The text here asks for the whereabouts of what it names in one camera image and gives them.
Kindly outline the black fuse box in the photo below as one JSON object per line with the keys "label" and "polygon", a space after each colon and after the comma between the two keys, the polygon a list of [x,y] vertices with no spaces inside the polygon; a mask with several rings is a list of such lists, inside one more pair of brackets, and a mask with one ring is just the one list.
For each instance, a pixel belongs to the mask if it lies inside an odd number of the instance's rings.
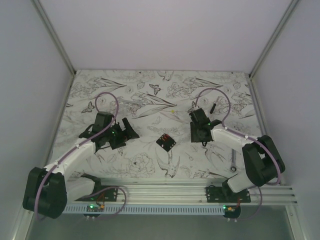
{"label": "black fuse box", "polygon": [[176,145],[176,141],[166,133],[162,134],[156,143],[166,152],[169,152]]}

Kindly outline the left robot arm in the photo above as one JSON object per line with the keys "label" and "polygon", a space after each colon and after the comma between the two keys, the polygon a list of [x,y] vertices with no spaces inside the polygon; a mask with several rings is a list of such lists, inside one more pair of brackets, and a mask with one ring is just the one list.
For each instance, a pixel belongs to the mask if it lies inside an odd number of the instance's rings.
{"label": "left robot arm", "polygon": [[98,200],[111,187],[103,186],[101,179],[84,173],[77,178],[72,174],[80,164],[97,151],[124,147],[129,140],[140,136],[134,131],[127,118],[122,119],[124,129],[116,117],[108,112],[99,112],[63,156],[43,168],[34,167],[28,174],[22,207],[51,219],[58,218],[67,203],[79,200]]}

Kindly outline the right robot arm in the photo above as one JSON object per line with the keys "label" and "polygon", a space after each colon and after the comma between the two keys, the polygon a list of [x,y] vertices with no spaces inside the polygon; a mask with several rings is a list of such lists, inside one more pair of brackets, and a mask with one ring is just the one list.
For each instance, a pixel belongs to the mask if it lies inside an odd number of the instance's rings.
{"label": "right robot arm", "polygon": [[234,202],[240,192],[251,187],[261,187],[276,178],[277,185],[285,164],[268,135],[253,137],[227,127],[220,120],[211,121],[202,108],[189,113],[191,142],[219,142],[241,153],[245,170],[237,173],[222,183],[222,198]]}

